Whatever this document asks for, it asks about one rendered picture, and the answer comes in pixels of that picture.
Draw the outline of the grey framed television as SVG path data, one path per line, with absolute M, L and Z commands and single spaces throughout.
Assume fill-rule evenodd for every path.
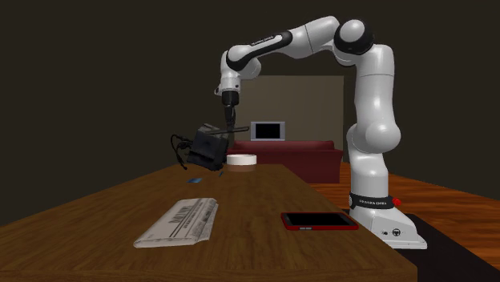
M 285 141 L 285 122 L 251 122 L 251 141 Z

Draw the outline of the white and brown round container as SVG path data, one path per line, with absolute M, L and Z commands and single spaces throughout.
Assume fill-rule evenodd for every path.
M 234 172 L 255 171 L 257 164 L 256 155 L 233 154 L 227 155 L 227 170 Z

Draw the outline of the dark red sofa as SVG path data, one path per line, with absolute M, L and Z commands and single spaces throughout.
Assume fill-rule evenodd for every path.
M 258 164 L 283 164 L 306 183 L 339 183 L 343 151 L 333 141 L 235 141 L 229 155 L 256 155 Z

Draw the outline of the brown wooden table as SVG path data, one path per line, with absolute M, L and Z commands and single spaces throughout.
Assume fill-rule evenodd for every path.
M 209 240 L 134 247 L 174 203 L 204 197 L 219 204 Z M 366 228 L 289 231 L 280 218 L 335 210 L 281 165 L 168 167 L 0 227 L 0 282 L 417 282 Z

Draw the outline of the folded newspaper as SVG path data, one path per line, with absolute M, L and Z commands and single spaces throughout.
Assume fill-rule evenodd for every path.
M 176 202 L 134 243 L 135 248 L 188 246 L 209 240 L 219 204 L 214 198 Z

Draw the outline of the red smartphone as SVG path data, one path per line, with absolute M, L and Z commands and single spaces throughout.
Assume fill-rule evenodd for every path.
M 280 218 L 291 231 L 357 230 L 358 224 L 343 212 L 283 212 Z

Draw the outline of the dark robot stand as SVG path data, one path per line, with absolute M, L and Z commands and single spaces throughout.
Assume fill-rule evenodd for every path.
M 425 239 L 425 250 L 397 249 L 417 267 L 418 282 L 500 282 L 500 270 L 414 214 L 406 214 Z

